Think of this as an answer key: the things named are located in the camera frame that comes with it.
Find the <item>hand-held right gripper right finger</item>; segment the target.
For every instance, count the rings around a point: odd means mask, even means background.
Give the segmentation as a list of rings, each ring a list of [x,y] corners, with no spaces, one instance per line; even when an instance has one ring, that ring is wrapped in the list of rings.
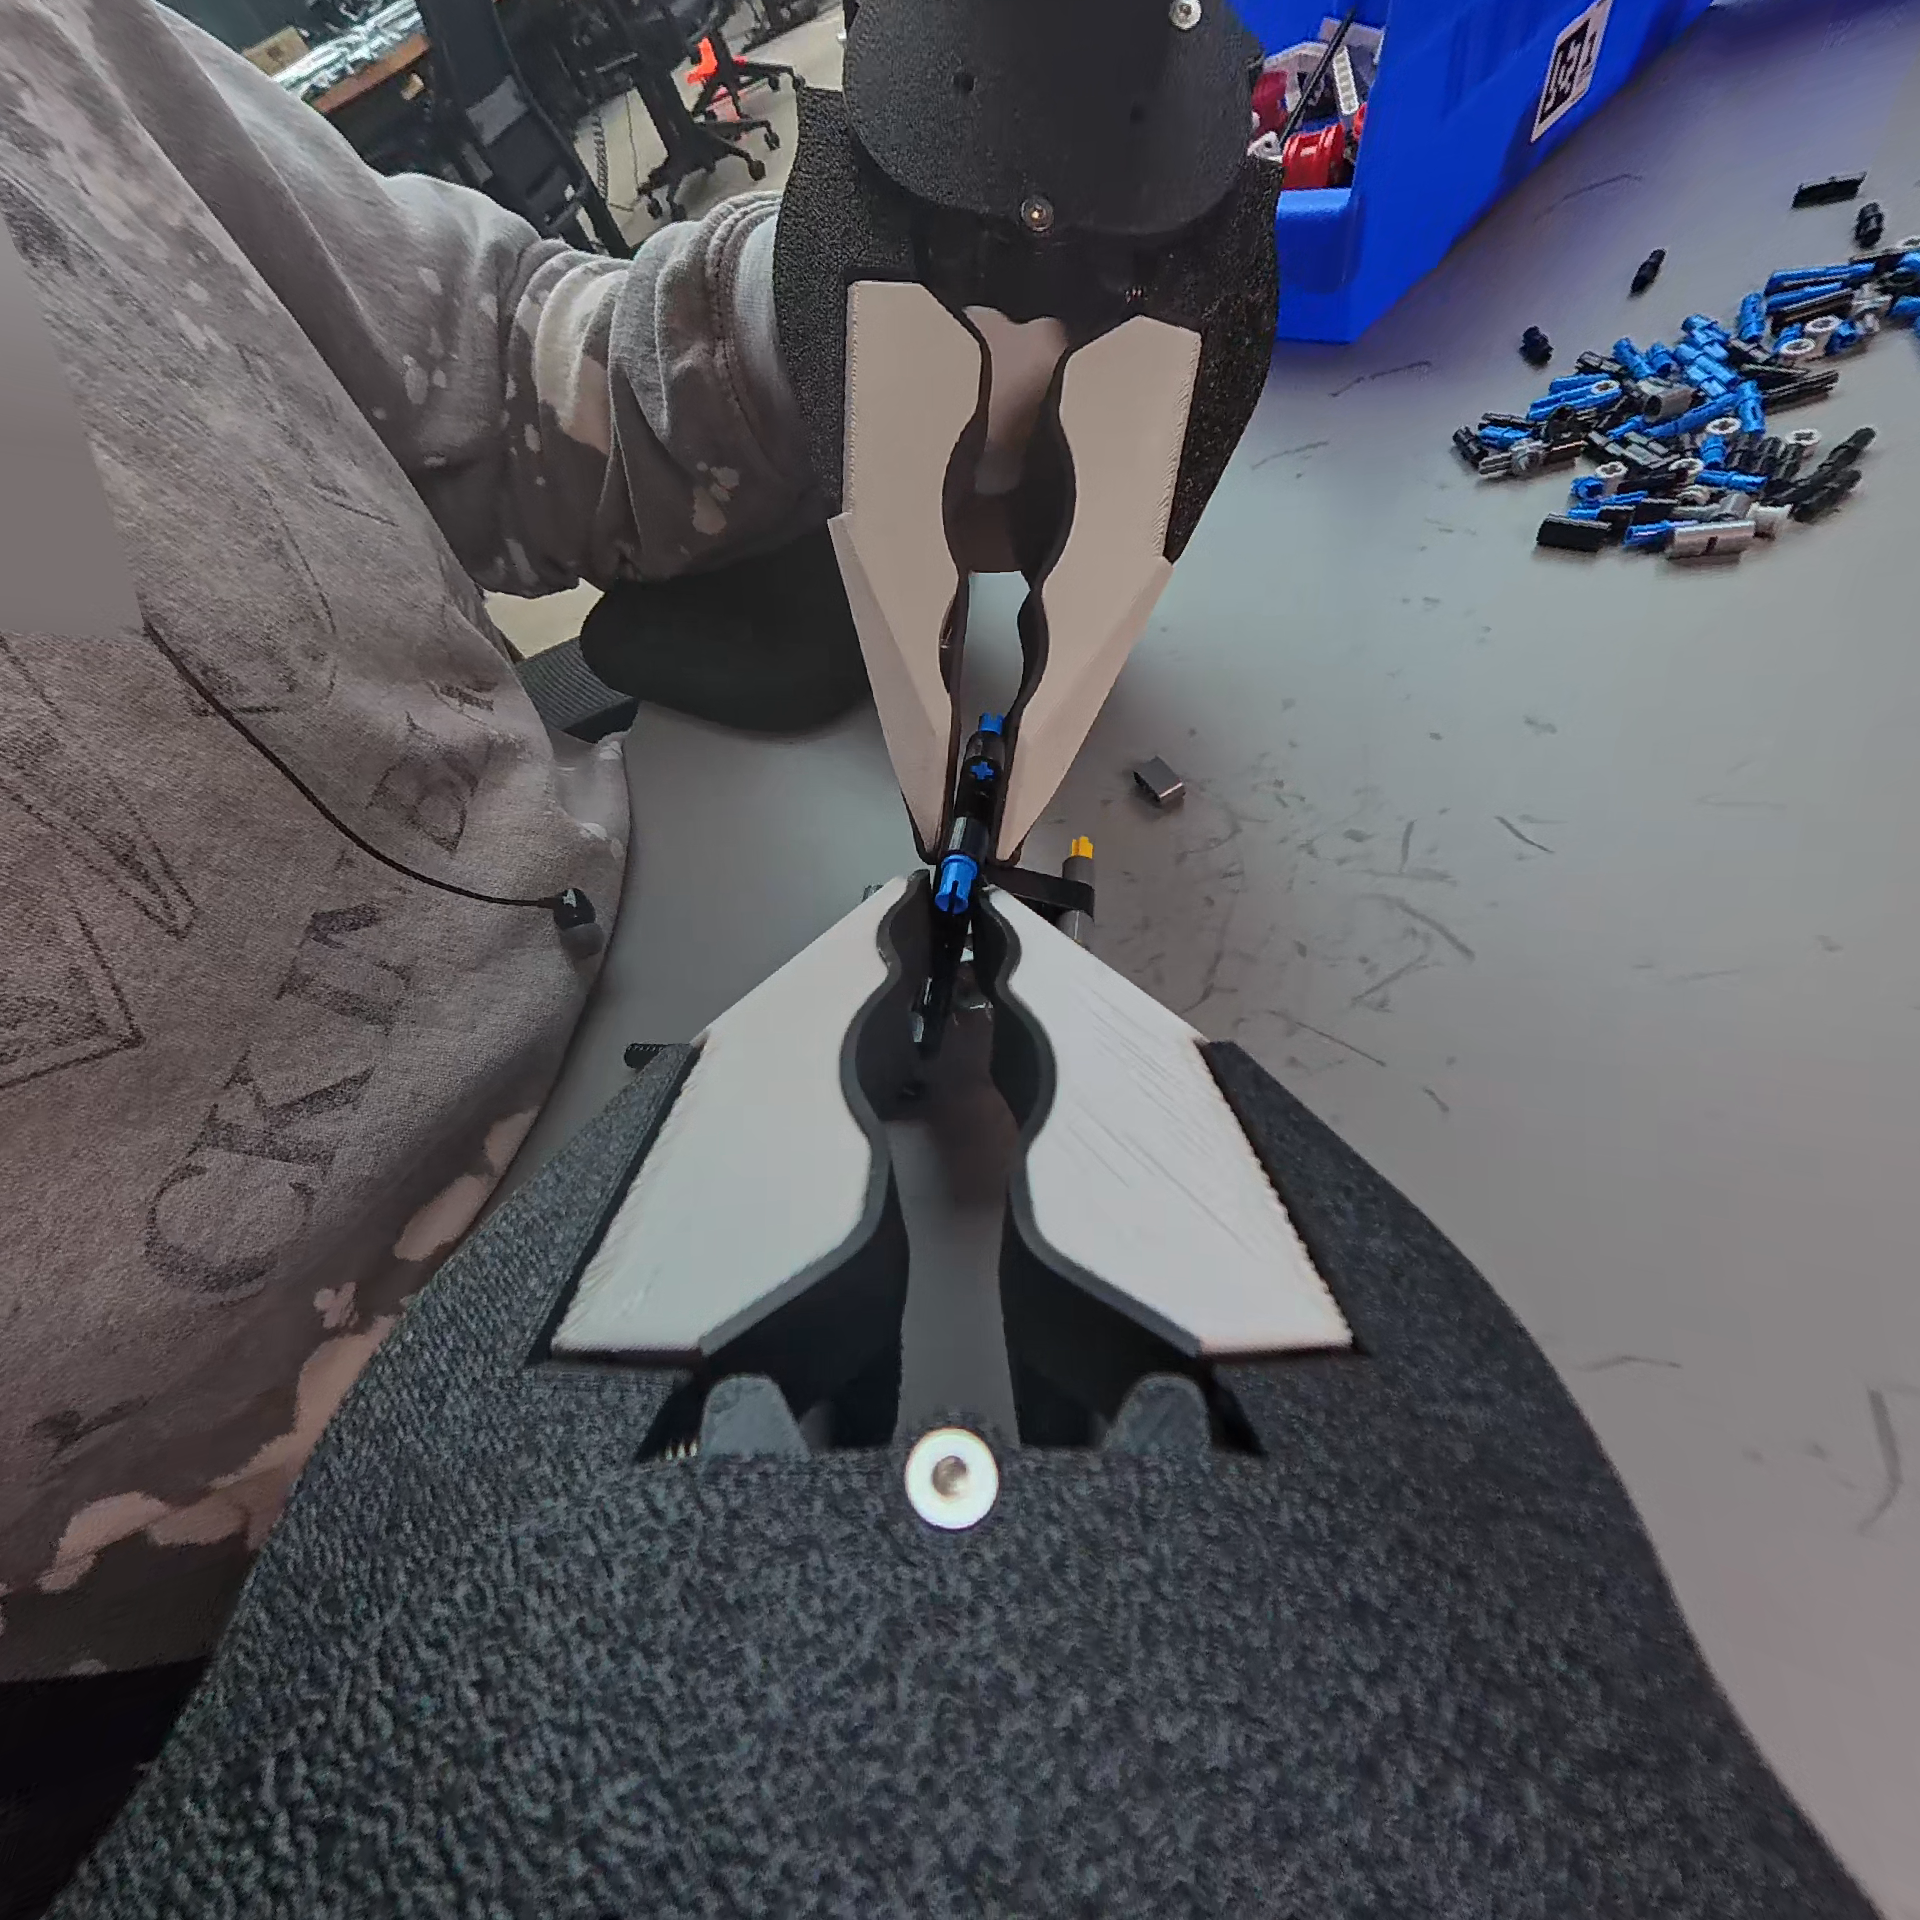
[[[1003,889],[977,903],[1021,1246],[1179,1356],[1354,1344],[1204,1037]]]

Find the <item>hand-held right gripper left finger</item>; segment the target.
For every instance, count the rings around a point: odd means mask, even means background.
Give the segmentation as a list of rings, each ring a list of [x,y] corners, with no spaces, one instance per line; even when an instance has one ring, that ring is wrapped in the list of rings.
[[[922,945],[896,877],[707,1022],[555,1333],[561,1356],[711,1360],[863,1255],[892,1152],[870,1079]]]

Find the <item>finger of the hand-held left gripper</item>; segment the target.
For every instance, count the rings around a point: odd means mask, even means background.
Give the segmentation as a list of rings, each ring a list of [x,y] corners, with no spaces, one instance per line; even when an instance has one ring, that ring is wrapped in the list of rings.
[[[1043,426],[1071,504],[1021,605],[1026,673],[998,852],[1018,852],[1053,803],[1168,585],[1200,350],[1187,327],[1127,318],[1064,360]]]
[[[843,509],[833,550],[849,599],[899,796],[935,852],[954,753],[943,635],[961,599],[947,527],[948,466],[985,420],[985,344],[918,283],[846,296]]]

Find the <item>black toy brick assembly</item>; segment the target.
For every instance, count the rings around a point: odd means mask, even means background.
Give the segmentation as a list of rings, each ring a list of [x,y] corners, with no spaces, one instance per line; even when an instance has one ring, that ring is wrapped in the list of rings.
[[[1003,712],[981,712],[963,740],[937,852],[928,857],[928,960],[908,1016],[908,1043],[922,1062],[943,1048],[957,1011],[984,1005],[977,985],[974,927],[992,886],[1031,906],[1055,932],[1089,945],[1092,933],[1092,841],[1071,841],[1060,877],[995,860],[995,826],[1010,774]]]

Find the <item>person's left forearm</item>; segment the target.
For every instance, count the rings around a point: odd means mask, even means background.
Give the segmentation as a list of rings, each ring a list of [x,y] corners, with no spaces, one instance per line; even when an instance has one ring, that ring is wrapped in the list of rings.
[[[481,588],[661,583],[827,524],[779,358],[779,195],[659,228],[633,261],[561,250],[526,281],[492,445],[423,495]]]

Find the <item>grey desk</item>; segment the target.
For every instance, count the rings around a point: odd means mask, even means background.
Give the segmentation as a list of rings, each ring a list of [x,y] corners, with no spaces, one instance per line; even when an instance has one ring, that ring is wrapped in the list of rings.
[[[1916,341],[1835,517],[1534,547],[1454,432],[1556,360],[1916,232],[1916,5],[1717,5],[1262,406],[1039,836],[1097,952],[1408,1195],[1613,1453],[1772,1765],[1916,1915]],[[1666,250],[1631,300],[1634,265]],[[1131,768],[1187,781],[1169,812]]]

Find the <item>red toy parts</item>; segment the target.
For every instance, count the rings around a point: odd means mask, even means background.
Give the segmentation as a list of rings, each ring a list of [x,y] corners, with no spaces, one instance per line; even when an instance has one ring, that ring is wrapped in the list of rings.
[[[1265,61],[1246,152],[1279,163],[1284,189],[1346,189],[1367,128],[1368,74],[1341,46],[1323,71],[1316,42]]]

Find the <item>black wrist rest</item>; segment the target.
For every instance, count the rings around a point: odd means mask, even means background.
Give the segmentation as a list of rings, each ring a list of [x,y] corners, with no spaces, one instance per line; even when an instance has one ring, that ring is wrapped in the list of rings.
[[[871,701],[843,573],[820,540],[610,585],[581,625],[581,654],[619,693],[736,733],[808,733]]]

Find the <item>black office chair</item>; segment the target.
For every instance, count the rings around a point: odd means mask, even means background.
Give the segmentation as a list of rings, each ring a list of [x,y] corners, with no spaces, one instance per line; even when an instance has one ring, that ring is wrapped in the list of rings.
[[[733,55],[726,21],[731,5],[628,3],[632,91],[663,143],[650,174],[635,182],[641,205],[659,220],[684,220],[684,185],[713,177],[723,160],[740,160],[747,179],[764,182],[764,160],[747,139],[758,133],[772,153],[778,128],[742,105],[747,87],[803,91],[805,79],[783,61]]]
[[[499,205],[568,245],[628,259],[605,194],[528,88],[494,3],[417,3],[432,115],[449,163]]]

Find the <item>blue plastic bin with tag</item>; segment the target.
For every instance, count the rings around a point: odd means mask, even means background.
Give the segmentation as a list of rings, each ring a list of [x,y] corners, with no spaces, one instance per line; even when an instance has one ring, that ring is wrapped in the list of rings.
[[[1354,177],[1277,200],[1279,342],[1354,342],[1707,3],[1238,5],[1269,57],[1379,30]]]

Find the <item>grey patterned hoodie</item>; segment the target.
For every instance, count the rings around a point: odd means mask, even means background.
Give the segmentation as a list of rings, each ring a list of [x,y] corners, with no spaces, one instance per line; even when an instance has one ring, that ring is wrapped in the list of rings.
[[[423,495],[535,270],[161,5],[4,5],[4,1684],[197,1658],[526,1138],[622,898]]]

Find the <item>pile of blue black pins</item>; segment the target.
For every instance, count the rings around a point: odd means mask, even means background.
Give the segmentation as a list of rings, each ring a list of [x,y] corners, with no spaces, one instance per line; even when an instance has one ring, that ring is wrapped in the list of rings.
[[[1881,429],[1827,435],[1800,413],[1878,342],[1916,341],[1916,318],[1916,235],[1783,265],[1727,314],[1579,352],[1524,404],[1459,426],[1454,459],[1483,486],[1564,483],[1537,518],[1546,554],[1736,564],[1860,491]]]

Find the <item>wooden office table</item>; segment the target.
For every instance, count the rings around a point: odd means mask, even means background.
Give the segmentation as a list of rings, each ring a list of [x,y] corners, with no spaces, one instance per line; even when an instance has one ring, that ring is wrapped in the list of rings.
[[[438,118],[417,5],[388,5],[331,38],[296,26],[244,49],[288,97],[342,132],[381,174],[434,174]]]

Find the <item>black pants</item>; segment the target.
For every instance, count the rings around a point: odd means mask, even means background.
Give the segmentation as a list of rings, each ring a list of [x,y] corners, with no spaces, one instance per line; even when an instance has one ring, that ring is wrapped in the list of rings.
[[[2,1687],[2,1915],[34,1918],[161,1750],[206,1657]]]

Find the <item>black hoodie drawstring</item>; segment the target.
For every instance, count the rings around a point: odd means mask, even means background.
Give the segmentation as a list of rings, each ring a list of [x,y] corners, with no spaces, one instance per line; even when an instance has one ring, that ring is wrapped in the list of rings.
[[[563,886],[555,894],[492,894],[481,892],[460,881],[449,881],[445,877],[425,873],[415,866],[409,866],[404,860],[392,857],[391,852],[376,847],[360,830],[350,826],[337,812],[332,812],[326,799],[273,750],[268,747],[248,726],[245,721],[234,712],[203,681],[193,673],[189,661],[178,654],[178,649],[161,635],[161,630],[153,625],[153,621],[141,621],[141,635],[153,646],[156,656],[167,661],[167,665],[177,673],[182,686],[209,711],[213,712],[238,740],[244,740],[258,759],[264,759],[286,788],[290,788],[309,806],[316,812],[353,852],[360,852],[365,860],[376,862],[386,872],[413,881],[423,889],[429,889],[432,894],[442,894],[446,898],[461,898],[466,903],[478,906],[492,906],[492,908],[514,908],[514,912],[535,912],[547,919],[551,919],[557,933],[563,942],[584,945],[586,935],[596,935],[598,942],[605,939],[603,921],[596,914],[596,903],[592,896],[578,886]]]

